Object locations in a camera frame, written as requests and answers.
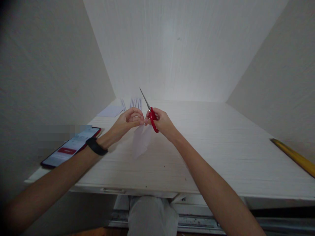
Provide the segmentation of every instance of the red scissors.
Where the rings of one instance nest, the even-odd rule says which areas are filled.
[[[154,113],[154,111],[153,111],[153,108],[149,106],[148,101],[145,99],[145,96],[143,95],[143,92],[142,92],[141,89],[140,89],[140,91],[141,91],[141,93],[142,93],[142,96],[144,97],[144,100],[145,100],[145,102],[146,102],[148,108],[149,108],[149,111],[150,111],[149,114],[150,114],[150,120],[151,120],[152,127],[153,127],[154,131],[155,131],[156,133],[158,133],[159,130],[157,129],[157,127],[155,126],[155,123],[154,123],[154,120],[158,120],[158,119],[157,119],[157,116],[155,115],[155,113]]]

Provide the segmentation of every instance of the yellow pencil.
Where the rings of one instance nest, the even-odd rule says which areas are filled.
[[[270,139],[281,151],[283,151],[287,156],[295,161],[300,167],[302,167],[307,173],[315,178],[315,165],[307,160],[305,157],[298,154],[296,151],[289,148],[284,143],[277,139]]]

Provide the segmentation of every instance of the person's left hand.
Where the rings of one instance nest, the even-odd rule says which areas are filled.
[[[98,143],[107,149],[118,142],[132,127],[144,124],[143,113],[140,109],[132,107],[122,113],[110,130],[98,139]]]

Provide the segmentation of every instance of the white desk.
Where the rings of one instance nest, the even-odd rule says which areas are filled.
[[[168,113],[177,129],[240,196],[315,200],[315,179],[273,145],[271,135],[229,105],[148,102]],[[105,133],[117,118],[95,117],[89,125],[105,128]],[[134,160],[134,130],[110,147],[73,190],[170,198],[178,193],[199,194],[178,151],[161,133],[152,130],[148,150]],[[45,173],[40,168],[26,182]]]

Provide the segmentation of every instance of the leg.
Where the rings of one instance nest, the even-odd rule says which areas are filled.
[[[175,236],[177,224],[178,214],[165,198],[143,196],[131,199],[128,236]]]

